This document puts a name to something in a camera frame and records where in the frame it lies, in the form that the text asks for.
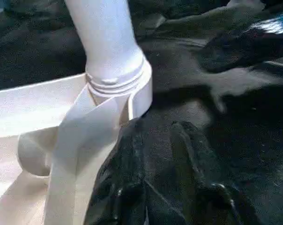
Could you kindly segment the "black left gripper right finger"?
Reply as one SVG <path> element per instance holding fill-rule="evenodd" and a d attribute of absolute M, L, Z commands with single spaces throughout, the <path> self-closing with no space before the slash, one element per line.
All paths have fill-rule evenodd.
<path fill-rule="evenodd" d="M 226 179 L 206 136 L 192 123 L 171 125 L 171 150 L 189 225 L 255 225 L 255 209 Z"/>

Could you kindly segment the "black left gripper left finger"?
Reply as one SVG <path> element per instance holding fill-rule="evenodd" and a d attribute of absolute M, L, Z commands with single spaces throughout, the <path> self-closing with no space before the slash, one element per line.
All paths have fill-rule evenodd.
<path fill-rule="evenodd" d="M 142 119 L 122 126 L 116 144 L 101 165 L 84 224 L 148 225 Z"/>

